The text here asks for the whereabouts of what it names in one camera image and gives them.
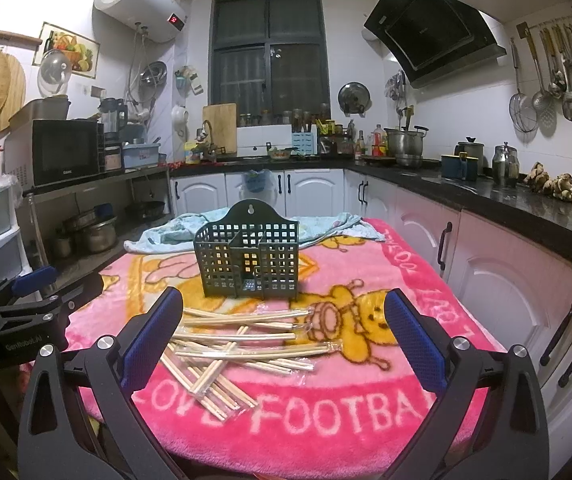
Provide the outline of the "fruit picture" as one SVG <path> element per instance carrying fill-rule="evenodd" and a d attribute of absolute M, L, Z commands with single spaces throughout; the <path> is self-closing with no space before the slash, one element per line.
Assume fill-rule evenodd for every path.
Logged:
<path fill-rule="evenodd" d="M 51 50 L 61 51 L 72 66 L 72 73 L 86 78 L 96 78 L 100 43 L 71 30 L 44 22 L 38 38 L 42 40 L 33 56 L 33 66 L 43 61 Z"/>

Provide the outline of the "ginger roots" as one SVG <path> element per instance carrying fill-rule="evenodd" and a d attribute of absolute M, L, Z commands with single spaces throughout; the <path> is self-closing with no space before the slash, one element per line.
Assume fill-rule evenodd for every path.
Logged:
<path fill-rule="evenodd" d="M 568 172 L 552 177 L 542 162 L 536 162 L 524 177 L 524 183 L 533 193 L 550 196 L 572 205 L 572 175 Z"/>

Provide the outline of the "hanging steel ladle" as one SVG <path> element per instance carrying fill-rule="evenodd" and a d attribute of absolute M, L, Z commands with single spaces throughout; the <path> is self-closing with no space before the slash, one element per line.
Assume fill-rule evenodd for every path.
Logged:
<path fill-rule="evenodd" d="M 543 115 L 551 107 L 553 98 L 550 95 L 550 92 L 544 88 L 544 81 L 538 51 L 536 50 L 536 45 L 534 44 L 530 29 L 528 28 L 525 30 L 525 38 L 527 40 L 534 69 L 536 70 L 536 78 L 538 78 L 539 84 L 539 90 L 534 93 L 534 96 L 532 97 L 532 106 L 536 111 L 536 114 Z"/>

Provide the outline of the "wooden cutting board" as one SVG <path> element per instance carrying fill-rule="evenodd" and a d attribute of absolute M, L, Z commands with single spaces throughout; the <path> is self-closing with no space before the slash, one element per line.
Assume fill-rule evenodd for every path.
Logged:
<path fill-rule="evenodd" d="M 237 104 L 224 103 L 202 107 L 202 119 L 211 129 L 212 142 L 226 154 L 237 153 Z"/>

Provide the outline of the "hanging pot lid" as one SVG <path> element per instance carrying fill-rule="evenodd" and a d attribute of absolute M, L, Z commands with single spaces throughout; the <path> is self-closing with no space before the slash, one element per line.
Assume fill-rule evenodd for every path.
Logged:
<path fill-rule="evenodd" d="M 371 107 L 371 93 L 365 84 L 351 81 L 340 88 L 338 103 L 345 116 L 359 115 L 364 117 Z"/>

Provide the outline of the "pink cartoon blanket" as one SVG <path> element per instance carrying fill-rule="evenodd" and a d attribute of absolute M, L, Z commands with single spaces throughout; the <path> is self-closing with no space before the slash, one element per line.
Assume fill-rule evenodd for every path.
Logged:
<path fill-rule="evenodd" d="M 126 255 L 102 294 L 73 313 L 74 349 L 118 333 L 167 287 L 184 324 L 133 401 L 167 452 L 210 466 L 294 479 L 379 474 L 435 401 L 397 345 L 383 300 L 400 289 L 452 336 L 498 341 L 389 224 L 377 237 L 337 235 L 299 253 L 290 300 L 205 295 L 197 259 Z"/>

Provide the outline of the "black range hood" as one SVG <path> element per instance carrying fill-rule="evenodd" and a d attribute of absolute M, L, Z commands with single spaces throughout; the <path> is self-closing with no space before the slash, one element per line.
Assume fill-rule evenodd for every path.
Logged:
<path fill-rule="evenodd" d="M 378 0 L 365 28 L 415 89 L 506 54 L 481 13 L 457 0 Z"/>

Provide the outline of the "steel pot on shelf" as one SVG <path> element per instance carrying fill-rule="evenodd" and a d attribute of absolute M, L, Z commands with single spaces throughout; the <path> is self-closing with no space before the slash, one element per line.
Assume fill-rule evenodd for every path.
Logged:
<path fill-rule="evenodd" d="M 110 217 L 86 226 L 77 233 L 80 250 L 85 254 L 99 254 L 113 248 L 118 241 L 115 229 L 116 218 Z"/>

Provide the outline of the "wooden chopsticks pair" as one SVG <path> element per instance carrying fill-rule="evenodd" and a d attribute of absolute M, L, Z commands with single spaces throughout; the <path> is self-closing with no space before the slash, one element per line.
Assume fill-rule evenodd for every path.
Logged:
<path fill-rule="evenodd" d="M 248 330 L 248 326 L 239 327 L 237 333 L 231 338 L 231 341 L 225 344 L 222 351 L 228 353 L 235 350 L 238 346 L 238 337 L 244 335 Z M 196 378 L 190 387 L 190 392 L 197 396 L 198 399 L 202 399 L 207 394 L 208 388 L 212 386 L 214 380 L 220 376 L 225 366 L 226 362 L 223 359 L 213 360 Z"/>
<path fill-rule="evenodd" d="M 294 341 L 297 335 L 292 332 L 271 333 L 271 334 L 249 334 L 241 333 L 185 333 L 175 332 L 171 341 L 192 341 L 192 342 L 274 342 L 274 341 Z"/>
<path fill-rule="evenodd" d="M 299 344 L 299 346 L 289 346 L 280 348 L 265 349 L 235 349 L 231 352 L 224 353 L 222 350 L 190 350 L 190 349 L 174 349 L 175 356 L 194 359 L 223 359 L 227 361 L 270 361 L 277 359 L 294 359 L 307 358 L 308 356 L 323 356 L 324 354 L 332 354 L 340 352 L 342 347 L 340 344 Z"/>
<path fill-rule="evenodd" d="M 173 344 L 167 345 L 160 363 L 190 399 L 216 422 L 226 422 L 259 406 L 258 400 L 226 378 L 218 368 L 211 372 L 209 364 L 198 364 L 191 356 L 179 356 Z"/>
<path fill-rule="evenodd" d="M 275 328 L 275 330 L 287 330 L 292 325 L 297 324 L 299 318 L 305 320 L 313 313 L 313 310 L 295 309 L 264 313 L 217 314 L 196 309 L 186 309 L 184 313 L 182 326 L 186 327 L 258 325 L 264 328 Z"/>

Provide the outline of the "dark kitchen window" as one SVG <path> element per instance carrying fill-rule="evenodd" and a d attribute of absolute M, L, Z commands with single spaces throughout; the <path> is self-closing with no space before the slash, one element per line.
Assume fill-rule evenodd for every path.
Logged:
<path fill-rule="evenodd" d="M 239 114 L 329 107 L 322 0 L 214 0 L 209 102 Z"/>

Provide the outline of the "blue plastic box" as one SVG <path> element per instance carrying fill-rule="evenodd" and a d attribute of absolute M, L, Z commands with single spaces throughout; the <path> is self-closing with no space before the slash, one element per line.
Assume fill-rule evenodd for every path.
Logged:
<path fill-rule="evenodd" d="M 159 143 L 127 144 L 122 148 L 125 170 L 157 166 L 159 164 Z"/>

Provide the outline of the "steel canister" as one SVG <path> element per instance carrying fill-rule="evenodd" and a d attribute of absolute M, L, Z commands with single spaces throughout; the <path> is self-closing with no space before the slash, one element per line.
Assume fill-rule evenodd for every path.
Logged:
<path fill-rule="evenodd" d="M 514 188 L 519 178 L 519 160 L 516 148 L 507 142 L 496 145 L 492 158 L 492 177 L 496 185 Z"/>

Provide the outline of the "black microwave oven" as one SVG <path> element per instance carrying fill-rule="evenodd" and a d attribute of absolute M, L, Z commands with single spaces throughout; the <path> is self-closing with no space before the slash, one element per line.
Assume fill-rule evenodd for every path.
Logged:
<path fill-rule="evenodd" d="M 103 128 L 95 120 L 35 119 L 5 140 L 4 173 L 23 191 L 96 177 L 103 168 Z"/>

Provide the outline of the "blue knife block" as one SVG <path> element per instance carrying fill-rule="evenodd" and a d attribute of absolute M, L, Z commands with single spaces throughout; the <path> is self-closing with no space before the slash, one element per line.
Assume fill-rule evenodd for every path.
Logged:
<path fill-rule="evenodd" d="M 316 134 L 312 131 L 293 132 L 291 146 L 295 149 L 293 154 L 298 156 L 313 156 L 317 152 Z"/>

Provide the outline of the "glass lid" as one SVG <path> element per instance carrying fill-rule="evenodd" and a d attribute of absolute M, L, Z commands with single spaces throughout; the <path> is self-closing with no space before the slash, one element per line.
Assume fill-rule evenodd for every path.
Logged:
<path fill-rule="evenodd" d="M 39 65 L 37 89 L 44 98 L 63 94 L 71 75 L 72 63 L 69 58 L 61 50 L 49 50 Z"/>

